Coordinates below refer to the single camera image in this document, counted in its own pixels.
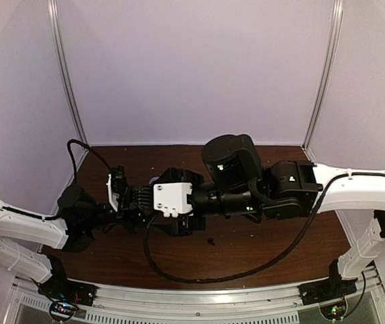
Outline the purple earbud charging case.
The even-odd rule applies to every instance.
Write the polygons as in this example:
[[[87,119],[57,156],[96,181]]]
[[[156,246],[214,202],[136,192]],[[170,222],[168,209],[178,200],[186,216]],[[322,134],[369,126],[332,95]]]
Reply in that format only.
[[[160,181],[160,176],[155,176],[150,179],[149,184],[157,184]]]

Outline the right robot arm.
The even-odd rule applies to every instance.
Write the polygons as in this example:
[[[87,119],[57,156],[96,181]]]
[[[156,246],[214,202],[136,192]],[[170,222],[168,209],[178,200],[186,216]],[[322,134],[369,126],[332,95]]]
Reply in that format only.
[[[358,170],[313,163],[279,161],[264,167],[247,134],[227,134],[206,143],[202,161],[212,180],[187,170],[169,169],[152,189],[154,209],[165,217],[241,215],[263,218],[303,217],[306,225],[327,211],[371,210],[365,233],[331,265],[322,283],[336,298],[385,249],[385,170]]]

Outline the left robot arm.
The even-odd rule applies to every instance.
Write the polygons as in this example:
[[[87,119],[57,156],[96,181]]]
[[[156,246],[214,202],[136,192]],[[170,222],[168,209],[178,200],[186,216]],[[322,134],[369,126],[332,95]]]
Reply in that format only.
[[[58,212],[45,215],[21,209],[0,199],[0,264],[33,279],[40,294],[80,304],[90,304],[94,286],[68,279],[60,259],[39,255],[20,241],[42,244],[64,252],[82,252],[94,241],[93,231],[121,225],[132,232],[153,214],[153,190],[130,187],[96,202],[81,186],[68,186],[57,201]]]

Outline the black earbud centre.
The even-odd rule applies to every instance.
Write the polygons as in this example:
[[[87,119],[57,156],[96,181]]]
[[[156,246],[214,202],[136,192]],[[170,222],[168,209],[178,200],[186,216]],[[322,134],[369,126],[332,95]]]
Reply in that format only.
[[[207,243],[211,246],[216,246],[216,243],[214,242],[214,239],[213,238],[209,238],[207,239]]]

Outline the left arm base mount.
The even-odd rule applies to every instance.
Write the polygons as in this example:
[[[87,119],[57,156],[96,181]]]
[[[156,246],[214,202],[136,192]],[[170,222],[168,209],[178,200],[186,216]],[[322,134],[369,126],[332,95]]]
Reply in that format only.
[[[38,293],[50,301],[48,313],[56,322],[72,319],[81,306],[92,306],[96,295],[96,286],[88,283],[34,283]]]

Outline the aluminium front rail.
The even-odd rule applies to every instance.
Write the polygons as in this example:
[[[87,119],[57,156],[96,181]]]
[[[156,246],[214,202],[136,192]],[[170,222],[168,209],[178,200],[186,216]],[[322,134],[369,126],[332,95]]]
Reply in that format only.
[[[385,323],[385,289],[377,269],[365,271],[358,291],[344,298],[319,304],[303,303],[299,286],[314,281],[261,288],[228,290],[151,290],[96,284],[92,306],[79,311],[66,323]],[[35,285],[18,275],[0,323],[57,323],[49,315],[50,300],[38,294]],[[324,316],[330,303],[347,303],[353,312],[343,321]]]

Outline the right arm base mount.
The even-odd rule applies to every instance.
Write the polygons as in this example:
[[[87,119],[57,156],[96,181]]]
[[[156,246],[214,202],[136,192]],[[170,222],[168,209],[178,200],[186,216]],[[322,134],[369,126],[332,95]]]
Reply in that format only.
[[[347,295],[357,291],[356,279],[323,279],[301,284],[298,289],[304,306],[318,304],[320,314],[328,321],[341,321],[348,314]]]

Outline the left aluminium post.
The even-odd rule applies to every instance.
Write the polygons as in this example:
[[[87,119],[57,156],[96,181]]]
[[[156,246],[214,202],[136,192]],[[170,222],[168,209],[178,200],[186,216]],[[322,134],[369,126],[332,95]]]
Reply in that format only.
[[[48,9],[48,15],[49,15],[49,22],[51,25],[51,31],[53,35],[55,52],[56,52],[57,61],[59,65],[61,83],[63,85],[63,89],[65,92],[67,106],[68,106],[69,112],[71,113],[73,126],[75,128],[78,139],[84,142],[85,144],[87,144],[88,141],[85,134],[82,118],[80,116],[80,112],[78,111],[76,96],[73,90],[73,85],[71,83],[71,76],[70,76],[69,67],[67,64],[67,56],[66,56],[65,47],[63,44],[61,22],[59,17],[58,1],[48,0],[47,9]]]

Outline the aluminium post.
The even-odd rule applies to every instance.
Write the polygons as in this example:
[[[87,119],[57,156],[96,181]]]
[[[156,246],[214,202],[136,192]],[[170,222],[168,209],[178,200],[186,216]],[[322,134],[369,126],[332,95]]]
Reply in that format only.
[[[71,83],[71,76],[70,76],[69,67],[67,64],[67,56],[66,56],[65,47],[63,44],[61,22],[59,17],[58,1],[48,0],[47,9],[48,9],[48,15],[49,15],[49,22],[51,25],[51,31],[53,35],[55,52],[56,52],[57,61],[59,65],[61,83],[63,85],[63,89],[65,92],[67,106],[68,106],[69,112],[71,113],[73,126],[75,128],[78,139],[84,142],[85,144],[87,144],[88,141],[85,134],[82,118],[80,116],[80,112],[78,111],[76,96],[73,90],[73,85]]]
[[[302,149],[305,152],[308,152],[310,150],[314,133],[318,126],[320,113],[324,105],[328,85],[330,83],[331,71],[336,57],[336,52],[340,40],[340,32],[343,24],[343,3],[343,0],[333,1],[324,64],[322,67],[320,81],[318,83],[318,91],[314,101],[314,107],[312,109],[311,118],[302,144]]]

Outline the right aluminium post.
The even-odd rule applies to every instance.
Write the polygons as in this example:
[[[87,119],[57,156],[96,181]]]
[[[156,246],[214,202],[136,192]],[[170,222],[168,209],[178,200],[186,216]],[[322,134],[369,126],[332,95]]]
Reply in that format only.
[[[310,150],[314,133],[318,126],[320,113],[324,105],[328,85],[330,83],[331,71],[336,57],[336,52],[340,40],[340,32],[343,24],[343,3],[343,0],[333,1],[324,64],[322,67],[320,81],[318,83],[318,91],[314,101],[314,107],[312,109],[311,118],[302,144],[302,149],[305,152],[308,152]]]

